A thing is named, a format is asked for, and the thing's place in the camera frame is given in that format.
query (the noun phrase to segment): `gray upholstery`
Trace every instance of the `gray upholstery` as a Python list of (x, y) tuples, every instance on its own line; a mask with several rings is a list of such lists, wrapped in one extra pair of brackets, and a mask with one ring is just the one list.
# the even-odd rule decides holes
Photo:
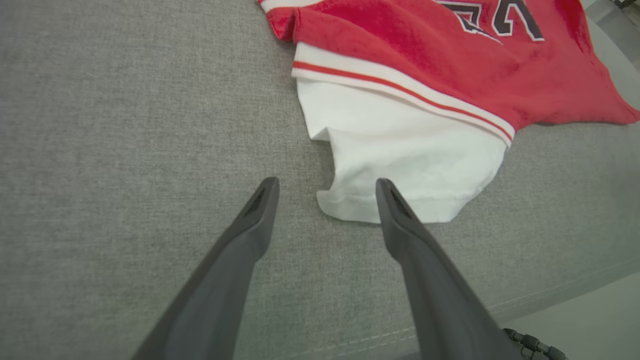
[[(236, 357), (417, 350), (380, 228), (316, 204), (331, 150), (252, 0), (5, 0), (0, 34), (2, 359), (130, 357), (266, 176), (282, 197)], [(640, 106), (638, 77), (612, 75)], [(639, 184), (640, 124), (531, 126), (429, 228), (507, 320), (640, 270)]]

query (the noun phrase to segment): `stitching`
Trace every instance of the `stitching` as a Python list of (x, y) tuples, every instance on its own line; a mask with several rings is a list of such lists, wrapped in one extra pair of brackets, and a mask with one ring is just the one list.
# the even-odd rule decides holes
[[(384, 337), (390, 336), (390, 335), (400, 334), (402, 332), (406, 332), (406, 331), (409, 331), (409, 330), (412, 330), (412, 329), (415, 329), (415, 327), (411, 326), (411, 327), (407, 327), (405, 329), (400, 329), (400, 330), (396, 330), (396, 331), (387, 332), (385, 334), (369, 336), (368, 338), (364, 338), (364, 339), (360, 339), (360, 340), (351, 340), (351, 341), (348, 341), (348, 342), (345, 342), (345, 343), (341, 343), (341, 344), (338, 344), (338, 345), (330, 345), (330, 346), (327, 346), (327, 347), (315, 348), (313, 350), (307, 350), (307, 351), (303, 351), (303, 352), (295, 352), (295, 353), (293, 353), (293, 354), (291, 354), (289, 356), (276, 357), (273, 360), (291, 359), (291, 358), (294, 358), (296, 356), (307, 355), (307, 354), (311, 354), (313, 352), (327, 351), (327, 350), (331, 350), (331, 349), (334, 349), (334, 348), (344, 347), (344, 346), (347, 346), (347, 345), (353, 345), (353, 344), (361, 343), (361, 342), (368, 341), (368, 340), (375, 340), (375, 339), (384, 338)], [(382, 343), (382, 344), (379, 344), (379, 345), (375, 345), (374, 347), (380, 347), (380, 346), (388, 345), (390, 343), (395, 343), (395, 342), (398, 342), (398, 341), (400, 341), (400, 340), (395, 340), (393, 342), (388, 342), (388, 343)], [(333, 357), (344, 356), (344, 355), (347, 355), (347, 354), (348, 353), (342, 353), (342, 354), (338, 354), (338, 355), (333, 356)]]
[[(537, 294), (540, 294), (540, 293), (545, 293), (545, 292), (548, 292), (548, 291), (553, 290), (553, 289), (562, 288), (562, 289), (560, 289), (560, 290), (558, 290), (558, 291), (553, 291), (552, 293), (549, 293), (549, 295), (553, 295), (553, 294), (559, 293), (559, 292), (561, 292), (561, 291), (563, 291), (563, 290), (567, 289), (567, 288), (566, 288), (566, 285), (568, 285), (568, 284), (571, 284), (571, 283), (573, 283), (573, 282), (580, 282), (580, 283), (584, 283), (584, 279), (590, 279), (590, 278), (591, 278), (592, 276), (594, 276), (595, 274), (608, 272), (610, 269), (613, 269), (613, 268), (616, 268), (616, 267), (619, 267), (619, 266), (623, 266), (624, 264), (631, 263), (631, 262), (633, 262), (633, 261), (637, 261), (638, 259), (640, 259), (640, 256), (638, 256), (638, 257), (636, 257), (636, 258), (633, 258), (633, 259), (630, 259), (630, 260), (627, 260), (627, 261), (624, 261), (624, 262), (622, 262), (622, 263), (618, 263), (618, 264), (615, 264), (615, 265), (608, 266), (608, 267), (606, 267), (606, 268), (599, 269), (599, 270), (598, 270), (598, 271), (596, 271), (596, 272), (592, 272), (592, 273), (590, 273), (590, 274), (588, 274), (588, 275), (581, 276), (581, 277), (579, 277), (579, 278), (577, 278), (577, 279), (573, 279), (573, 280), (571, 280), (571, 281), (564, 282), (564, 283), (562, 283), (562, 284), (560, 284), (560, 285), (556, 285), (556, 286), (553, 286), (553, 287), (551, 287), (551, 288), (546, 288), (546, 289), (543, 289), (543, 290), (536, 291), (536, 292), (534, 292), (534, 293), (530, 293), (530, 294), (522, 295), (522, 296), (517, 297), (517, 298), (515, 298), (515, 299), (510, 299), (510, 300), (507, 300), (507, 301), (499, 302), (498, 304), (494, 304), (494, 305), (488, 306), (488, 307), (487, 307), (487, 309), (493, 309), (493, 308), (496, 308), (496, 307), (498, 307), (498, 306), (500, 306), (500, 305), (503, 305), (503, 304), (508, 304), (508, 303), (510, 303), (510, 302), (517, 302), (517, 301), (518, 301), (518, 300), (520, 300), (520, 299), (524, 299), (524, 298), (532, 297), (532, 296), (534, 296), (534, 295), (537, 295)], [(532, 301), (535, 301), (536, 299), (539, 299), (539, 297), (538, 297), (538, 298), (535, 298), (535, 299), (531, 299), (531, 300), (525, 301), (525, 302), (516, 303), (516, 304), (513, 304), (513, 305), (511, 305), (511, 306), (507, 306), (507, 307), (505, 307), (505, 308), (503, 308), (503, 309), (498, 310), (498, 312), (501, 312), (501, 311), (504, 311), (504, 310), (507, 310), (507, 309), (511, 309), (512, 307), (515, 307), (515, 306), (518, 306), (518, 305), (528, 304), (528, 303), (530, 303), (530, 302), (532, 302)]]
[(396, 339), (394, 341), (388, 341), (386, 343), (377, 344), (377, 345), (373, 345), (373, 346), (370, 346), (370, 347), (361, 348), (359, 350), (342, 352), (342, 353), (334, 355), (334, 356), (326, 357), (324, 360), (329, 360), (329, 359), (333, 359), (335, 357), (340, 357), (340, 356), (351, 355), (351, 354), (355, 354), (357, 352), (361, 352), (361, 351), (364, 351), (364, 350), (371, 350), (371, 349), (374, 349), (374, 348), (377, 348), (377, 347), (384, 347), (384, 346), (387, 346), (387, 345), (391, 345), (393, 343), (399, 343), (401, 341), (406, 341), (406, 340), (413, 339), (413, 338), (415, 338), (415, 335), (407, 336), (406, 338)]
[[(619, 267), (619, 266), (623, 266), (623, 265), (625, 265), (627, 263), (631, 263), (633, 261), (637, 261), (638, 259), (640, 259), (640, 256), (638, 256), (636, 258), (633, 258), (633, 259), (629, 259), (629, 260), (624, 261), (622, 263), (618, 263), (618, 264), (615, 264), (615, 265), (612, 265), (612, 266), (608, 266), (608, 267), (600, 269), (600, 270), (598, 270), (596, 272), (592, 272), (589, 275), (585, 275), (585, 276), (579, 277), (578, 279), (574, 279), (574, 280), (571, 280), (571, 281), (564, 282), (564, 283), (562, 283), (560, 285), (556, 285), (556, 286), (553, 286), (551, 288), (547, 288), (547, 289), (544, 289), (544, 290), (536, 291), (534, 293), (523, 295), (523, 296), (517, 297), (515, 299), (499, 302), (498, 304), (494, 304), (494, 305), (488, 306), (487, 309), (493, 309), (495, 307), (498, 307), (498, 306), (503, 305), (503, 304), (508, 304), (510, 302), (517, 302), (520, 299), (531, 297), (531, 296), (534, 296), (534, 295), (537, 295), (537, 294), (540, 294), (540, 293), (545, 293), (545, 292), (548, 292), (549, 290), (553, 290), (553, 289), (556, 289), (556, 288), (563, 288), (563, 289), (561, 289), (559, 291), (553, 291), (552, 293), (548, 294), (548, 295), (553, 295), (553, 294), (556, 294), (556, 293), (559, 293), (559, 292), (565, 290), (566, 289), (565, 286), (567, 284), (576, 283), (576, 282), (584, 282), (584, 281), (582, 281), (583, 279), (588, 279), (588, 278), (594, 276), (595, 274), (607, 272), (610, 269), (613, 269), (613, 268), (616, 268), (616, 267)], [(531, 300), (528, 300), (528, 301), (525, 301), (525, 302), (521, 302), (521, 303), (516, 303), (516, 304), (513, 304), (511, 306), (505, 307), (504, 309), (500, 309), (497, 312), (500, 313), (500, 312), (503, 312), (503, 311), (505, 311), (507, 309), (510, 309), (512, 307), (528, 304), (528, 303), (533, 302), (533, 301), (538, 300), (538, 299), (540, 299), (540, 298), (536, 297), (535, 299), (531, 299)], [(332, 350), (332, 349), (335, 349), (335, 348), (344, 347), (346, 345), (354, 345), (354, 344), (361, 343), (361, 342), (368, 341), (368, 340), (375, 340), (375, 339), (378, 339), (378, 338), (384, 338), (384, 337), (387, 337), (387, 336), (390, 336), (390, 335), (399, 334), (401, 332), (406, 332), (406, 331), (409, 331), (409, 330), (412, 330), (412, 329), (415, 329), (415, 327), (411, 326), (411, 327), (407, 327), (405, 329), (400, 329), (400, 330), (396, 330), (396, 331), (392, 331), (392, 332), (387, 332), (385, 334), (380, 334), (380, 335), (369, 336), (368, 338), (363, 338), (363, 339), (359, 339), (359, 340), (352, 340), (352, 341), (348, 341), (348, 342), (341, 343), (341, 344), (338, 344), (338, 345), (330, 345), (330, 346), (327, 346), (327, 347), (316, 348), (316, 349), (307, 350), (307, 351), (304, 351), (304, 352), (297, 352), (297, 353), (293, 353), (293, 354), (291, 354), (289, 356), (285, 356), (285, 357), (276, 357), (273, 360), (292, 359), (292, 358), (294, 358), (296, 356), (303, 356), (303, 355), (311, 354), (311, 353), (314, 353), (314, 352)], [(361, 349), (358, 349), (358, 350), (353, 350), (353, 351), (349, 351), (349, 352), (342, 352), (342, 353), (339, 353), (339, 354), (334, 355), (334, 356), (326, 357), (324, 360), (329, 360), (329, 359), (333, 359), (333, 358), (336, 358), (336, 357), (342, 357), (342, 356), (346, 356), (346, 355), (350, 355), (350, 354), (355, 354), (356, 352), (362, 352), (362, 351), (374, 349), (374, 348), (377, 348), (377, 347), (383, 347), (383, 346), (386, 346), (386, 345), (391, 345), (393, 343), (398, 343), (400, 341), (406, 341), (406, 340), (409, 340), (409, 339), (412, 339), (412, 338), (415, 338), (415, 335), (408, 336), (406, 338), (400, 338), (400, 339), (397, 339), (397, 340), (394, 340), (394, 341), (388, 341), (386, 343), (380, 343), (380, 344), (377, 344), (377, 345), (361, 348)]]

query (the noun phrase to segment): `gray couch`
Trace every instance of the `gray couch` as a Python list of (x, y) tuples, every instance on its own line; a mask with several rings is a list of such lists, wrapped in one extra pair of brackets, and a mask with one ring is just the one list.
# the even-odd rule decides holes
[[(640, 107), (640, 76), (591, 32)], [(236, 358), (417, 351), (380, 227), (316, 204), (331, 150), (256, 3), (7, 0), (0, 34), (0, 358), (130, 357), (267, 176), (280, 208)], [(503, 321), (638, 272), (639, 219), (640, 124), (569, 124), (519, 132), (494, 182), (428, 227)]]

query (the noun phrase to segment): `white ribbed trim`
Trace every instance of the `white ribbed trim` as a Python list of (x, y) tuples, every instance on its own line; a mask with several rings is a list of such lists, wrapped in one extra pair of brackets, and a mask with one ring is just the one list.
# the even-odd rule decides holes
[(275, 8), (299, 8), (302, 6), (313, 5), (321, 2), (322, 0), (265, 0), (260, 3), (260, 6), (265, 13)]
[(368, 88), (371, 90), (381, 91), (396, 97), (400, 97), (432, 113), (450, 117), (456, 120), (462, 120), (479, 126), (483, 129), (487, 129), (500, 137), (508, 147), (511, 146), (511, 139), (513, 139), (515, 135), (515, 130), (510, 123), (490, 113), (489, 111), (483, 110), (475, 105), (469, 104), (468, 102), (462, 101), (450, 95), (438, 92), (391, 67), (367, 60), (361, 60), (358, 58), (352, 58), (349, 56), (332, 53), (330, 51), (320, 49), (304, 42), (298, 43), (295, 61), (388, 81), (401, 88), (414, 92), (422, 96), (423, 98), (432, 101), (433, 103), (472, 113), (478, 117), (485, 119), (486, 122), (466, 115), (464, 113), (443, 109), (438, 106), (432, 105), (423, 100), (420, 100), (416, 96), (411, 95), (406, 91), (402, 91), (396, 87), (391, 87), (383, 83), (369, 81), (366, 79), (356, 79), (348, 76), (330, 74), (327, 72), (320, 72), (310, 69), (301, 69), (299, 67), (295, 67), (296, 64), (294, 64), (294, 68), (291, 72), (291, 75), (295, 78), (326, 81), (360, 88)]

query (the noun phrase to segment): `white sleeve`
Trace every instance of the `white sleeve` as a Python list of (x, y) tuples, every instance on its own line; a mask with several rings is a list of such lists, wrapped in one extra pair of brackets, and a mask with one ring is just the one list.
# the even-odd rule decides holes
[(375, 184), (386, 177), (423, 223), (451, 221), (507, 148), (489, 131), (372, 90), (298, 78), (298, 98), (309, 136), (331, 143), (335, 178), (317, 198), (341, 220), (379, 223)]

